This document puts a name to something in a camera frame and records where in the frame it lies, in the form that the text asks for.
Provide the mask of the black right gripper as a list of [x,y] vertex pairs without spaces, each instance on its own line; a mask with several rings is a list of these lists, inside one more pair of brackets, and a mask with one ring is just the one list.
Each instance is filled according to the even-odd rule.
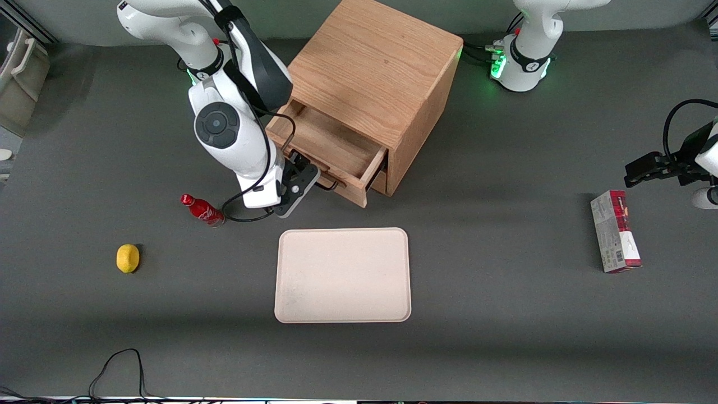
[[279,218],[289,217],[320,176],[315,164],[298,151],[291,151],[289,158],[285,159],[279,189],[280,202],[274,206],[274,214]]

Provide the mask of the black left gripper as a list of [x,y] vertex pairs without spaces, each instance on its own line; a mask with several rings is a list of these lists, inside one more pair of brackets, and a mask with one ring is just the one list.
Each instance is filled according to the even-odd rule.
[[672,153],[670,125],[665,125],[665,154],[651,151],[625,166],[627,189],[641,182],[680,177],[682,184],[716,181],[716,122],[705,123],[687,135],[678,151]]

